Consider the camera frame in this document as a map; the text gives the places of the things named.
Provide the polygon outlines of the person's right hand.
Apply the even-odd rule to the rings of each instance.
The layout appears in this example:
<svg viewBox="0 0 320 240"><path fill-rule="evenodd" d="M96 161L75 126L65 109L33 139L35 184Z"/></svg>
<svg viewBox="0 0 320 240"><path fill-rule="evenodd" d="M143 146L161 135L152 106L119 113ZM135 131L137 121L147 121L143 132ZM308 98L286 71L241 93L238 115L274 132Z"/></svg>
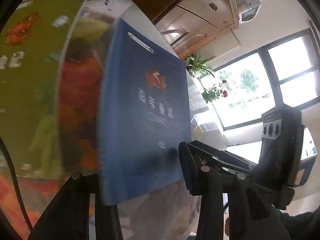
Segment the person's right hand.
<svg viewBox="0 0 320 240"><path fill-rule="evenodd" d="M227 219L225 220L225 234L228 237L230 235L230 233L229 233L229 222L230 222L230 219L229 219L229 217L227 217Z"/></svg>

